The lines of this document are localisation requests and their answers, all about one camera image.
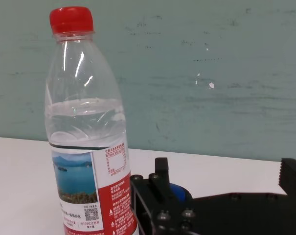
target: white table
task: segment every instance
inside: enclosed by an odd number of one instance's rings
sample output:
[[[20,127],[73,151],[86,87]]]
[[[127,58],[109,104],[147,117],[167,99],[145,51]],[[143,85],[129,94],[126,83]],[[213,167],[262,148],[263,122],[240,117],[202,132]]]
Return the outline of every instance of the white table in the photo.
[[[156,157],[168,157],[171,182],[193,197],[284,193],[277,184],[278,162],[138,149],[129,153],[132,173],[144,177],[154,172]],[[0,138],[0,235],[63,235],[47,142]]]

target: clear plastic bottle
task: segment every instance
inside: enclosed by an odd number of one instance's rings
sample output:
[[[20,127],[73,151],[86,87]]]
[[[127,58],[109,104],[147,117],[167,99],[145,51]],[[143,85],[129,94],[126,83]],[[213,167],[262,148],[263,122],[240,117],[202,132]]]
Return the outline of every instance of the clear plastic bottle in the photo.
[[[45,125],[66,234],[131,235],[136,222],[124,110],[115,77],[92,41],[91,12],[58,8],[50,24],[57,46],[46,80]],[[125,229],[118,229],[123,215]]]

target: screw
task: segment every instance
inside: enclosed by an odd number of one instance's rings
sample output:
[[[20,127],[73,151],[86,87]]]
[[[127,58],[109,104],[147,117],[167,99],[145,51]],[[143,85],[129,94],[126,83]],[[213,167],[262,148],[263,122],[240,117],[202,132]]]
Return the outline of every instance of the screw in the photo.
[[[169,220],[171,216],[169,215],[168,211],[167,212],[161,211],[158,214],[157,218],[158,220]]]
[[[277,195],[275,195],[275,194],[271,194],[271,193],[268,193],[268,194],[266,195],[266,197],[267,197],[267,199],[268,199],[269,201],[275,201],[275,200],[278,199]]]
[[[196,216],[196,214],[193,212],[193,210],[186,209],[182,212],[182,216],[187,217],[187,218],[193,218]]]
[[[156,173],[152,174],[151,175],[152,179],[158,179],[159,178],[159,175],[157,175]]]
[[[232,193],[232,194],[230,195],[230,198],[231,198],[233,201],[239,201],[239,200],[240,200],[240,194]]]
[[[132,180],[142,180],[143,176],[141,176],[141,175],[132,175],[131,179]]]
[[[183,230],[189,230],[190,229],[190,224],[188,223],[188,222],[183,222],[182,224],[181,224],[181,229],[183,229]]]

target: red and white label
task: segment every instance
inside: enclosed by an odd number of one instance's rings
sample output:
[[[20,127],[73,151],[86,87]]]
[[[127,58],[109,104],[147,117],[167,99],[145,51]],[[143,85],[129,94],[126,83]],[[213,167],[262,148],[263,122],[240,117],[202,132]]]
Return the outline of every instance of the red and white label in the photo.
[[[57,149],[52,159],[66,235],[138,234],[126,139],[87,153]]]

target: qr code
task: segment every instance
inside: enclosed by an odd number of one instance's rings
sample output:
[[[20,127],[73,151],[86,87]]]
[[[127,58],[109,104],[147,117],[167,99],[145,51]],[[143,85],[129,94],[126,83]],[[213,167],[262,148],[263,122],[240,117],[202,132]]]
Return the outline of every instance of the qr code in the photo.
[[[85,216],[87,221],[99,219],[98,208],[85,209]]]

